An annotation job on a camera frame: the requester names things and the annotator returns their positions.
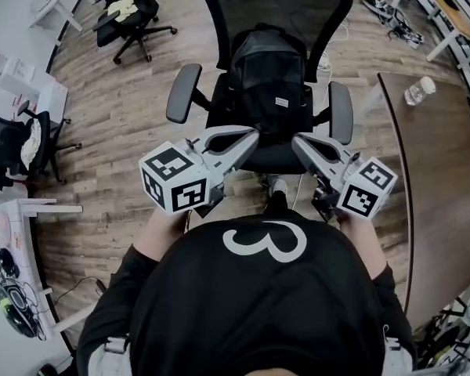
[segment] plastic bottle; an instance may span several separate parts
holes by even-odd
[[[410,106],[421,103],[426,96],[436,91],[436,84],[430,77],[423,77],[404,92],[406,102]]]

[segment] desk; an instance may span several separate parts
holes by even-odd
[[[89,0],[91,4],[94,4],[95,0]],[[78,31],[82,32],[84,28],[73,18],[73,14],[69,9],[67,9],[60,0],[49,0],[49,2],[44,5],[44,7],[36,13],[34,16],[33,20],[30,23],[30,28],[36,27],[36,28],[41,28],[38,26],[38,22],[42,20],[47,14],[49,14],[52,10],[56,10],[66,21],[68,21],[73,27]],[[57,39],[54,40],[56,45],[61,45],[61,42],[59,42]]]
[[[56,205],[56,199],[15,199],[0,204],[0,215],[6,219],[5,226],[10,230],[3,233],[0,240],[0,248],[7,248],[14,257],[14,262],[20,269],[17,281],[27,283],[31,288],[25,288],[25,294],[32,301],[38,303],[38,319],[42,326],[45,338],[51,338],[56,332],[66,330],[80,320],[85,319],[96,304],[75,313],[68,318],[56,323],[50,313],[49,304],[45,299],[52,293],[52,288],[44,289],[38,274],[38,268],[34,259],[33,243],[31,241],[30,224],[27,218],[36,217],[38,213],[80,213],[81,206]]]
[[[428,15],[431,20],[440,10],[446,14],[447,19],[453,25],[453,30],[426,56],[427,61],[435,59],[459,34],[462,34],[470,40],[470,19],[461,10],[456,10],[447,5],[444,0],[433,0],[436,4],[435,9]],[[400,0],[393,0],[392,7],[396,8]]]
[[[361,122],[382,97],[396,131],[409,220],[404,310],[413,329],[470,284],[470,110],[463,88],[438,81],[436,93],[408,106],[403,93],[418,79],[378,74],[355,112]]]

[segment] black mesh office chair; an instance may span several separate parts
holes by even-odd
[[[146,28],[151,20],[154,22],[158,21],[157,12],[159,5],[157,0],[134,0],[134,5],[138,9],[137,12],[129,15],[125,20],[121,22],[116,21],[116,18],[120,16],[120,11],[110,15],[105,11],[99,17],[98,23],[92,28],[93,31],[97,32],[97,45],[99,47],[106,46],[117,38],[125,39],[123,46],[113,58],[115,64],[121,63],[120,56],[134,42],[138,42],[146,61],[150,62],[151,55],[146,52],[144,47],[147,35],[161,31],[170,31],[172,34],[178,33],[178,30],[172,26]]]
[[[218,68],[228,71],[219,76],[211,102],[197,89],[201,66],[190,64],[178,74],[169,95],[167,118],[170,121],[184,123],[190,105],[195,102],[209,112],[207,127],[219,125],[248,125],[258,127],[247,112],[251,107],[240,104],[237,87],[230,79],[233,73],[232,58],[242,49],[248,50],[247,40],[255,30],[277,30],[284,36],[285,42],[275,49],[294,49],[305,61],[302,81],[316,82],[316,71],[320,57],[333,33],[345,19],[352,6],[352,0],[205,0],[211,11],[218,36]],[[271,72],[265,66],[256,69],[258,81],[271,78]],[[293,121],[280,125],[281,128],[298,124],[299,128],[288,130],[287,137],[275,143],[268,143],[268,138],[260,140],[258,148],[244,163],[243,169],[273,174],[302,174],[305,172],[301,162],[291,148],[294,132],[311,132],[314,125],[330,122],[330,136],[343,144],[352,138],[353,112],[348,89],[337,82],[331,82],[329,88],[329,107],[313,117],[312,89],[302,82],[303,101]]]
[[[17,111],[18,115],[28,114],[31,118],[26,124],[20,121],[8,121],[0,117],[0,168],[8,168],[10,175],[31,175],[36,172],[43,175],[49,173],[45,170],[50,162],[52,171],[59,183],[65,184],[66,180],[60,178],[56,162],[56,152],[60,150],[75,148],[81,149],[81,143],[72,143],[66,146],[58,146],[57,140],[60,136],[64,123],[70,124],[71,120],[64,118],[56,128],[51,129],[49,112],[42,111],[39,114],[28,110],[29,102],[24,102]],[[33,161],[30,163],[29,170],[26,169],[21,161],[21,147],[28,140],[31,134],[31,124],[34,119],[40,123],[42,137],[40,147]]]

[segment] shoe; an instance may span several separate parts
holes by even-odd
[[[389,20],[393,17],[395,9],[385,0],[362,0],[362,3],[373,13]]]
[[[287,196],[287,183],[279,174],[267,174],[266,181],[268,183],[268,194],[270,197],[277,191],[282,191]]]

